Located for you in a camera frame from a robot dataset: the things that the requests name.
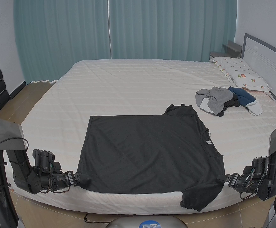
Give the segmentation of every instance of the blue garment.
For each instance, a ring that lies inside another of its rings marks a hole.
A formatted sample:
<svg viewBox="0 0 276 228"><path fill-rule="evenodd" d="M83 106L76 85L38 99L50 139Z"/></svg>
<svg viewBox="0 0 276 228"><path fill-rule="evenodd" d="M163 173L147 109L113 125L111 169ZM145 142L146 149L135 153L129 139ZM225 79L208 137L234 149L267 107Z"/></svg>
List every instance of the blue garment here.
<svg viewBox="0 0 276 228"><path fill-rule="evenodd" d="M255 98L244 89L233 88L230 86L229 90L238 96L238 102L240 105L246 106L247 104L255 101Z"/></svg>

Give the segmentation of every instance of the t-shirt sleeve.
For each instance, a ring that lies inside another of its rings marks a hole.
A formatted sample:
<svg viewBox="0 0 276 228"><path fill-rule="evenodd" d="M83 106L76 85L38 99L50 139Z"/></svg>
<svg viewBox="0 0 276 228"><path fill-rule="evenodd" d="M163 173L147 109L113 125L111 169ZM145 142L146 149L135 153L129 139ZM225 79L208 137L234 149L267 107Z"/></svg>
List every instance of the t-shirt sleeve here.
<svg viewBox="0 0 276 228"><path fill-rule="evenodd" d="M180 206L200 212L216 198L223 187L223 181L215 180L188 188L182 191L182 201L180 202Z"/></svg>

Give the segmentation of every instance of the black baseboard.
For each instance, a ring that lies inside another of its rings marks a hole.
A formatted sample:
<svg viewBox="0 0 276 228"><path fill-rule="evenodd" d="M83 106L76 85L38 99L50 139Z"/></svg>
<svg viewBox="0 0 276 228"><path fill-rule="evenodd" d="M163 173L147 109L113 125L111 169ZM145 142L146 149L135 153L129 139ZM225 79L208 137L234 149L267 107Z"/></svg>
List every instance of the black baseboard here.
<svg viewBox="0 0 276 228"><path fill-rule="evenodd" d="M24 87L26 86L26 81L22 82L11 94L10 98L13 99Z"/></svg>

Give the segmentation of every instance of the tile floor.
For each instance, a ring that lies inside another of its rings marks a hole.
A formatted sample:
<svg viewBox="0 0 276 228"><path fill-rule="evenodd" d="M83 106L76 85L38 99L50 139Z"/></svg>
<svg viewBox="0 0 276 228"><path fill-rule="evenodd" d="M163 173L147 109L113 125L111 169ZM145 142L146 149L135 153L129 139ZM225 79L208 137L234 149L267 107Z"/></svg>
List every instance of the tile floor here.
<svg viewBox="0 0 276 228"><path fill-rule="evenodd" d="M38 82L27 85L0 111L0 118L21 124L33 106L50 89L49 82ZM11 192L16 211L21 215L26 228L104 228L105 223L87 224L85 213L60 209L50 205L29 200ZM274 198L261 201L258 197L234 204L220 210L176 215L188 227L194 228L256 228L262 227L270 204ZM90 214L90 221L112 221L122 215Z"/></svg>

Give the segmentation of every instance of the gray garment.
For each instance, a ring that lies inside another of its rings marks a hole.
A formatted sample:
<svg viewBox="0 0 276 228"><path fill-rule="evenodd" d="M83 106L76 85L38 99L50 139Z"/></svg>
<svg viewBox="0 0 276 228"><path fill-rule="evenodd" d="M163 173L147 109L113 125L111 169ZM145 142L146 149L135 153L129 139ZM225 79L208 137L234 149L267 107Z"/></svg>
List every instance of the gray garment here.
<svg viewBox="0 0 276 228"><path fill-rule="evenodd" d="M209 98L208 107L214 112L215 115L217 115L223 110L225 102L233 98L233 93L230 90L221 87L213 87L210 90L201 89L195 94L196 104L198 107L200 107L204 98Z"/></svg>

